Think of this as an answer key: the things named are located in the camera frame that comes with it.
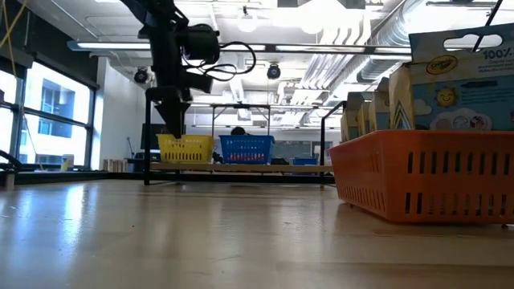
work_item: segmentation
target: glass window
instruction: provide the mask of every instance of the glass window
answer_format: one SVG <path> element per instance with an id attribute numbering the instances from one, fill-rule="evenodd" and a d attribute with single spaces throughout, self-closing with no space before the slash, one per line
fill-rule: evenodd
<path id="1" fill-rule="evenodd" d="M 24 156 L 23 160 L 28 164 L 60 164 L 62 155 L 72 154 L 75 165 L 84 165 L 86 128 L 32 115 L 27 115 L 28 124 L 23 122 L 20 160 Z"/>
<path id="2" fill-rule="evenodd" d="M 16 78 L 7 72 L 0 71 L 0 89 L 3 91 L 3 99 L 5 102 L 14 103 L 16 100 Z"/>
<path id="3" fill-rule="evenodd" d="M 60 73 L 34 63 L 27 71 L 25 107 L 48 112 L 53 115 L 88 122 L 91 91 Z M 53 124 L 41 124 L 51 131 Z"/>
<path id="4" fill-rule="evenodd" d="M 13 113 L 9 109 L 0 108 L 0 149 L 9 152 L 10 132 L 13 128 Z M 6 163 L 7 160 L 0 157 L 0 162 Z"/>

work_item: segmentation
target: yellow rope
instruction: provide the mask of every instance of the yellow rope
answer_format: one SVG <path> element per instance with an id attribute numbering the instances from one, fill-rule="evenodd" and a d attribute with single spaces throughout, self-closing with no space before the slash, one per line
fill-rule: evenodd
<path id="1" fill-rule="evenodd" d="M 4 18 L 4 23 L 6 24 L 6 35 L 4 36 L 2 42 L 0 43 L 0 48 L 3 46 L 3 44 L 6 42 L 6 39 L 7 39 L 7 45 L 9 45 L 9 55 L 10 55 L 10 63 L 12 64 L 13 66 L 13 75 L 14 77 L 18 77 L 18 74 L 16 73 L 16 62 L 14 61 L 14 53 L 13 53 L 13 44 L 12 42 L 10 41 L 10 34 L 12 33 L 12 30 L 14 28 L 14 26 L 16 25 L 16 22 L 19 20 L 20 16 L 22 15 L 23 13 L 23 10 L 25 10 L 25 7 L 27 5 L 27 0 L 25 0 L 22 4 L 22 9 L 20 9 L 20 11 L 18 12 L 18 14 L 16 15 L 16 17 L 14 18 L 14 21 L 12 22 L 12 24 L 9 26 L 9 19 L 7 18 L 7 7 L 6 7 L 6 0 L 2 0 L 2 10 L 3 10 L 3 18 Z M 28 126 L 28 121 L 27 121 L 27 117 L 25 116 L 25 112 L 23 111 L 23 106 L 20 105 L 20 112 L 23 116 L 23 119 L 25 120 L 25 123 L 27 124 L 27 132 L 28 132 L 28 135 L 29 135 L 29 139 L 31 140 L 31 144 L 32 144 L 32 149 L 34 150 L 34 153 L 37 155 L 38 153 L 36 152 L 35 150 L 35 145 L 34 145 L 34 141 L 32 140 L 32 135 L 31 135 L 31 131 L 29 129 L 29 126 Z M 43 170 L 43 165 L 41 164 L 41 160 L 39 160 L 39 168 L 41 170 Z"/>
<path id="2" fill-rule="evenodd" d="M 6 26 L 6 35 L 3 37 L 2 41 L 0 42 L 0 48 L 6 43 L 6 40 L 10 37 L 10 33 L 13 31 L 14 26 L 16 26 L 16 23 L 18 22 L 19 18 L 22 16 L 23 11 L 25 10 L 25 7 L 27 6 L 27 0 L 23 1 L 22 9 L 19 10 L 19 12 L 16 14 L 16 17 L 14 17 L 14 21 L 10 26 Z M 5 0 L 3 3 L 4 9 L 6 9 Z"/>

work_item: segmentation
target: orange basket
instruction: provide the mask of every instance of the orange basket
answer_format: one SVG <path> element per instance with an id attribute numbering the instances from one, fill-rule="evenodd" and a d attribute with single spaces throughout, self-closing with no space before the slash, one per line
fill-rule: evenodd
<path id="1" fill-rule="evenodd" d="M 330 155 L 339 198 L 392 222 L 514 223 L 514 133 L 377 131 Z"/>

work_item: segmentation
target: crayola logo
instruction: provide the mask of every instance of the crayola logo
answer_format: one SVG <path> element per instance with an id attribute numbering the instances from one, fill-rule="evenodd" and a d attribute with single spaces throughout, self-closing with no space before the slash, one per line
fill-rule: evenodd
<path id="1" fill-rule="evenodd" d="M 458 60 L 452 55 L 443 55 L 434 58 L 426 66 L 426 72 L 432 75 L 447 73 L 457 66 Z"/>

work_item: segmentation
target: crayola box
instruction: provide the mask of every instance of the crayola box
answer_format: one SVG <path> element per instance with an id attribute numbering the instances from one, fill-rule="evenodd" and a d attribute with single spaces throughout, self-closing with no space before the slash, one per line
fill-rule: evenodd
<path id="1" fill-rule="evenodd" d="M 359 92 L 349 92 L 346 109 L 341 117 L 341 140 L 343 142 L 359 137 L 357 117 L 364 98 Z"/>
<path id="2" fill-rule="evenodd" d="M 359 136 L 369 132 L 369 102 L 363 102 L 357 113 L 357 127 Z"/>
<path id="3" fill-rule="evenodd" d="M 514 130 L 513 31 L 514 24 L 505 24 L 410 35 L 413 62 L 390 77 L 391 127 Z M 487 47 L 445 48 L 467 35 L 487 36 Z"/>
<path id="4" fill-rule="evenodd" d="M 382 78 L 369 105 L 369 132 L 389 129 L 389 79 Z"/>

